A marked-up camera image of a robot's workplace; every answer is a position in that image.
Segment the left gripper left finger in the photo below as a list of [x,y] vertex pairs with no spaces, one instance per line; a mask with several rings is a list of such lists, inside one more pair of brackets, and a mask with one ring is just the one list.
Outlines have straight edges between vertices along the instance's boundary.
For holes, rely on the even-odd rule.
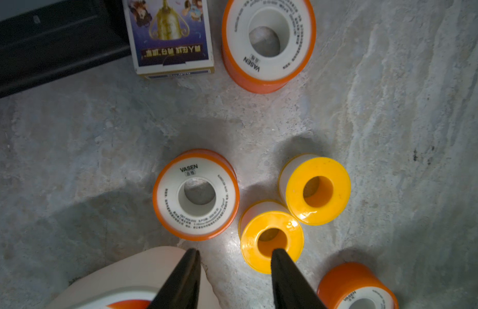
[[200,292],[200,262],[200,252],[194,248],[188,249],[147,309],[196,309]]

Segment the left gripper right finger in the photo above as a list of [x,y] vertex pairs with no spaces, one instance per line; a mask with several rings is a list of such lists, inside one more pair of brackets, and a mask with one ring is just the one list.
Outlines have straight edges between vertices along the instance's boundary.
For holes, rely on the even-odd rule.
[[286,250],[273,250],[271,275],[275,308],[326,309]]

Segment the white storage box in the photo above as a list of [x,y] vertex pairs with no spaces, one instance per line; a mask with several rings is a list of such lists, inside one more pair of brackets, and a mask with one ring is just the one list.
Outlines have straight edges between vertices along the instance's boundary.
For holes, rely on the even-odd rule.
[[[160,291],[185,253],[185,250],[177,247],[156,247],[128,257],[79,279],[48,304],[48,308],[68,308],[120,288],[149,287]],[[217,296],[201,267],[197,308],[219,306]]]

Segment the orange tape roll top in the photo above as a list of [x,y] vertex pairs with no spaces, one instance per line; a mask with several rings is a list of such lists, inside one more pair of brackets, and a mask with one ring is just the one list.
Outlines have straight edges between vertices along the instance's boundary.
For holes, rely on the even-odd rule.
[[232,80],[257,94],[279,90],[306,67],[316,19],[306,0],[234,0],[222,21],[222,59]]

